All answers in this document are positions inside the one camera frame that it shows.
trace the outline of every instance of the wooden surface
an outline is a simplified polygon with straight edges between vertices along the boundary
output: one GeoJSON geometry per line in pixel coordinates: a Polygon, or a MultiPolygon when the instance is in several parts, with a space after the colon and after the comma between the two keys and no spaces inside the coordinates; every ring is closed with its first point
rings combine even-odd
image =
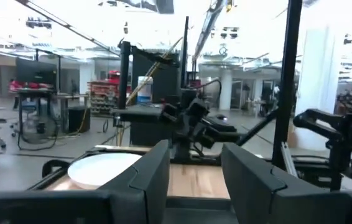
{"type": "MultiPolygon", "coordinates": [[[[149,151],[144,147],[96,146],[96,148],[149,151]]],[[[221,167],[171,164],[169,196],[229,198],[221,167]]],[[[69,176],[58,179],[46,190],[81,190],[69,176]]]]}

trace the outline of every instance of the concrete floor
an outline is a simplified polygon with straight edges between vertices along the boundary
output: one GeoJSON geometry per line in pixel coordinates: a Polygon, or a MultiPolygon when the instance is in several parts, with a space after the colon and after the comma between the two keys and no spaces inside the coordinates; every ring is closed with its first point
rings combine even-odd
{"type": "MultiPolygon", "coordinates": [[[[92,118],[91,129],[88,133],[75,138],[59,139],[55,147],[43,151],[20,151],[17,146],[17,138],[11,137],[10,123],[17,121],[17,112],[11,110],[12,99],[0,99],[0,106],[7,108],[0,111],[0,118],[6,118],[7,124],[1,124],[0,137],[7,143],[6,151],[2,154],[0,149],[0,191],[24,190],[40,180],[41,169],[45,162],[54,159],[72,160],[82,155],[85,151],[92,149],[97,144],[114,144],[108,139],[115,134],[115,129],[108,128],[107,133],[102,132],[105,119],[92,118]]],[[[246,132],[252,128],[260,119],[241,116],[238,111],[224,112],[229,116],[229,122],[234,124],[239,132],[246,132]]],[[[272,142],[274,138],[275,123],[266,126],[257,136],[253,137],[244,145],[244,148],[262,157],[271,157],[272,142]]],[[[129,142],[129,132],[126,131],[123,145],[129,142]]],[[[26,143],[22,147],[32,148],[26,143]]],[[[220,152],[221,144],[216,144],[211,151],[220,152]]],[[[328,151],[306,151],[291,149],[292,154],[313,154],[316,156],[328,156],[328,151]]],[[[344,189],[352,189],[352,180],[344,180],[344,189]]]]}

